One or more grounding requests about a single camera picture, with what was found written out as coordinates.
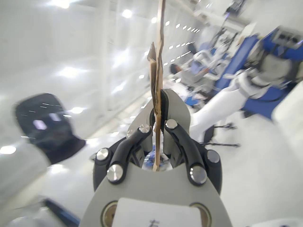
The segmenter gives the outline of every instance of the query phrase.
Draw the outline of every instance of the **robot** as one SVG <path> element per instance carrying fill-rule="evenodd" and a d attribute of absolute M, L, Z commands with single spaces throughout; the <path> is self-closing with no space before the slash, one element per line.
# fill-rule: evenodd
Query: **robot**
<path fill-rule="evenodd" d="M 283 37 L 285 34 L 283 30 L 277 31 L 273 42 L 278 45 L 288 44 L 289 48 L 302 46 L 301 40 L 291 44 L 294 41 L 289 42 L 288 38 L 292 39 L 290 34 Z M 251 58 L 256 60 L 258 56 L 263 56 L 261 49 L 261 46 L 257 45 Z M 284 54 L 278 57 L 266 55 L 264 60 L 282 61 Z M 54 209 L 56 207 L 52 202 L 45 201 L 45 205 L 53 208 L 53 212 L 59 212 L 61 224 L 64 223 L 62 226 L 121 226 L 121 221 L 126 220 L 128 222 L 124 222 L 124 226 L 134 226 L 134 223 L 137 221 L 142 223 L 143 220 L 147 226 L 160 226 L 159 219 L 163 219 L 163 212 L 170 217 L 168 210 L 148 211 L 155 213 L 153 216 L 142 213 L 143 205 L 153 203 L 156 207 L 152 209 L 163 209 L 162 204 L 181 206 L 183 212 L 193 216 L 195 222 L 189 222 L 191 226 L 232 226 L 220 199 L 222 187 L 220 156 L 214 150 L 207 150 L 197 140 L 206 129 L 241 109 L 248 98 L 262 97 L 271 86 L 283 87 L 285 74 L 282 75 L 284 76 L 281 76 L 281 73 L 278 77 L 268 76 L 262 65 L 252 65 L 235 75 L 227 75 L 232 79 L 230 86 L 221 90 L 200 111 L 193 114 L 192 120 L 183 100 L 171 89 L 163 89 L 161 91 L 163 152 L 170 158 L 172 170 L 154 173 L 141 169 L 145 157 L 153 148 L 152 127 L 155 118 L 153 104 L 150 101 L 134 119 L 126 137 L 113 145 L 109 144 L 99 149 L 93 155 L 92 187 L 95 193 L 80 223 L 77 219 L 73 221 L 74 216 L 67 211 L 61 208 Z M 75 156 L 64 161 L 71 162 Z M 13 224 L 9 226 L 26 226 Z M 259 226 L 269 227 L 277 224 L 300 226 L 302 220 L 282 219 Z"/>
<path fill-rule="evenodd" d="M 274 44 L 271 52 L 264 50 L 261 41 L 257 42 L 249 56 L 249 63 L 253 63 L 251 67 L 239 70 L 234 75 L 224 74 L 223 78 L 231 79 L 230 85 L 193 114 L 190 128 L 192 138 L 199 141 L 205 130 L 242 109 L 249 98 L 259 99 L 271 87 L 283 89 L 289 83 L 298 81 L 297 64 L 300 64 L 302 60 L 292 61 L 285 58 L 285 55 L 289 49 L 302 51 L 303 36 L 278 27 L 271 34 L 271 42 Z M 279 68 L 272 72 L 266 69 L 266 65 L 275 65 Z"/>

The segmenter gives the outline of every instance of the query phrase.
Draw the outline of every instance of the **white wall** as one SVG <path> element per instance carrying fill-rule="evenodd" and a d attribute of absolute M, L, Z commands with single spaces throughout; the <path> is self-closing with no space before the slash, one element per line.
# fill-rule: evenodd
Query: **white wall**
<path fill-rule="evenodd" d="M 28 96 L 52 93 L 67 110 L 84 108 L 71 120 L 76 134 L 86 138 L 148 89 L 144 53 L 156 41 L 157 24 L 151 19 L 158 0 L 70 1 L 62 9 L 50 0 L 0 0 L 0 146 L 20 140 L 14 103 Z M 133 12 L 130 19 L 121 16 L 125 9 Z M 198 36 L 183 26 L 202 28 L 202 23 L 175 0 L 167 0 L 165 21 L 170 25 L 164 30 L 162 59 L 170 62 L 186 52 L 177 44 Z M 66 67 L 80 73 L 60 75 Z M 122 91 L 113 93 L 121 84 Z"/>

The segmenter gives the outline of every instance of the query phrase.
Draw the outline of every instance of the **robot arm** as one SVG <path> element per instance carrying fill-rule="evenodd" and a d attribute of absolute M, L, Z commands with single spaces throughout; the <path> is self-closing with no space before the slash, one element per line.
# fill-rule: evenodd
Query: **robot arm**
<path fill-rule="evenodd" d="M 123 201 L 120 198 L 197 207 L 202 226 L 232 226 L 219 196 L 220 156 L 190 138 L 190 115 L 180 97 L 170 89 L 161 93 L 163 151 L 170 157 L 173 169 L 165 172 L 141 169 L 144 156 L 152 149 L 154 119 L 150 101 L 130 126 L 126 138 L 96 154 L 95 194 L 80 227 L 100 223 L 115 226 L 112 216 L 120 216 L 116 211 Z"/>

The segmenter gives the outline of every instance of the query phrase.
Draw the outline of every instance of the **floor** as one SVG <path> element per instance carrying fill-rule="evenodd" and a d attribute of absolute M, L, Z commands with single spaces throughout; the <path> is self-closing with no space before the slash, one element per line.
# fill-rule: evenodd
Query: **floor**
<path fill-rule="evenodd" d="M 287 217 L 303 217 L 303 160 L 298 160 L 279 129 L 268 119 L 241 112 L 231 115 L 237 130 L 217 131 L 213 147 L 223 164 L 221 198 L 234 227 Z"/>

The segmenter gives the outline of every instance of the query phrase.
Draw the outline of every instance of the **ceiling light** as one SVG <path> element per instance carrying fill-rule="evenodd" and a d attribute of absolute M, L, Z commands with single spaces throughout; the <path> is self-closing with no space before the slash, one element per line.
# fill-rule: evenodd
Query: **ceiling light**
<path fill-rule="evenodd" d="M 1 154 L 13 154 L 16 151 L 16 147 L 13 146 L 3 146 L 0 149 Z"/>
<path fill-rule="evenodd" d="M 119 132 L 113 132 L 113 133 L 111 133 L 111 136 L 112 137 L 115 137 L 115 136 L 117 136 L 119 134 Z"/>
<path fill-rule="evenodd" d="M 81 108 L 81 107 L 74 107 L 74 108 L 71 110 L 71 112 L 72 112 L 73 114 L 80 114 L 80 113 L 83 112 L 83 108 Z"/>
<path fill-rule="evenodd" d="M 114 93 L 116 93 L 118 91 L 122 91 L 123 88 L 124 88 L 124 86 L 125 86 L 125 84 L 126 84 L 126 81 L 122 82 L 119 86 L 116 86 L 116 88 L 113 90 L 112 93 L 114 94 Z"/>
<path fill-rule="evenodd" d="M 122 12 L 122 16 L 125 18 L 131 18 L 132 17 L 132 11 L 130 11 L 129 9 L 126 9 Z"/>
<path fill-rule="evenodd" d="M 62 71 L 59 72 L 59 75 L 65 76 L 67 78 L 76 77 L 80 73 L 80 69 L 74 67 L 65 67 Z"/>
<path fill-rule="evenodd" d="M 60 173 L 66 170 L 62 164 L 54 164 L 49 167 L 52 174 Z"/>
<path fill-rule="evenodd" d="M 58 7 L 61 7 L 63 9 L 67 9 L 69 7 L 69 1 L 68 0 L 52 0 L 52 3 Z"/>
<path fill-rule="evenodd" d="M 189 53 L 190 53 L 190 51 L 186 52 L 185 54 L 182 54 L 181 57 L 183 57 L 184 55 L 189 54 Z"/>

